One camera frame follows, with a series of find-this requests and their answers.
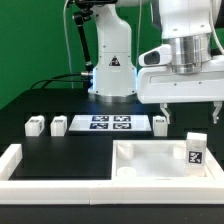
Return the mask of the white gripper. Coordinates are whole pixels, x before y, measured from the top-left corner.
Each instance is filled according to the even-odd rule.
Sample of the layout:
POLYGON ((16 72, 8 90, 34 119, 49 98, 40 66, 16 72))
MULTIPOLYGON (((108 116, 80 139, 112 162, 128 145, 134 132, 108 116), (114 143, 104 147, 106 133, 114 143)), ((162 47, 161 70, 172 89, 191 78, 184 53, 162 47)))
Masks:
POLYGON ((167 103, 215 101, 212 113, 217 124, 224 101, 224 56, 214 56, 193 74, 176 74, 170 65, 171 46, 163 44, 139 56, 142 69, 138 72, 137 96, 142 104, 160 104, 160 110, 170 123, 167 103))

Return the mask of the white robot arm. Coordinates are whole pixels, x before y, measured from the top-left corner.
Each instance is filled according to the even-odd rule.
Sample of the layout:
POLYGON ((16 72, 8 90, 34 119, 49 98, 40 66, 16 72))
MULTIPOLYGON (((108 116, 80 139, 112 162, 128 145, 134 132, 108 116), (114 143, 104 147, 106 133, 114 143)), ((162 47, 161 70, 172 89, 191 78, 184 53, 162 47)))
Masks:
POLYGON ((213 119, 224 103, 224 50, 210 51, 222 0, 149 0, 152 21, 162 31, 162 44, 131 63, 131 29, 113 4, 98 3, 93 18, 98 34, 98 64, 89 95, 104 102, 135 95, 143 104, 212 102, 213 119))

